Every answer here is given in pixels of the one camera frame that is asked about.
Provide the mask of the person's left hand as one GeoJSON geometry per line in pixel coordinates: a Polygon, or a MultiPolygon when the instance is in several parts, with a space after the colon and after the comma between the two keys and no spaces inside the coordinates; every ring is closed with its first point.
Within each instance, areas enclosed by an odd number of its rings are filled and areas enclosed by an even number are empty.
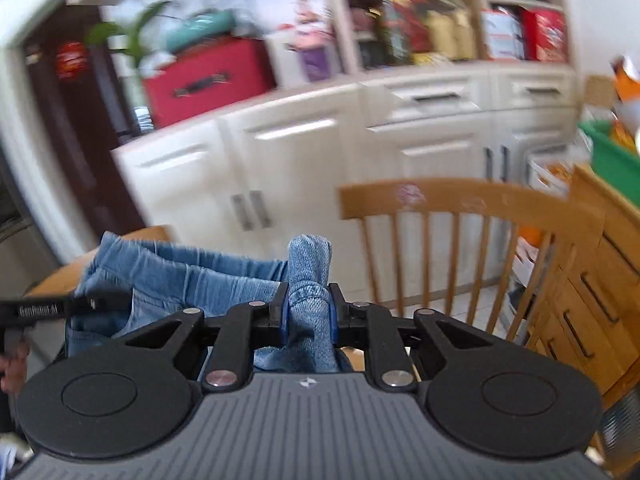
{"type": "Polygon", "coordinates": [[[1,357],[1,390],[6,394],[19,394],[27,380],[28,341],[22,338],[9,354],[1,357]]]}

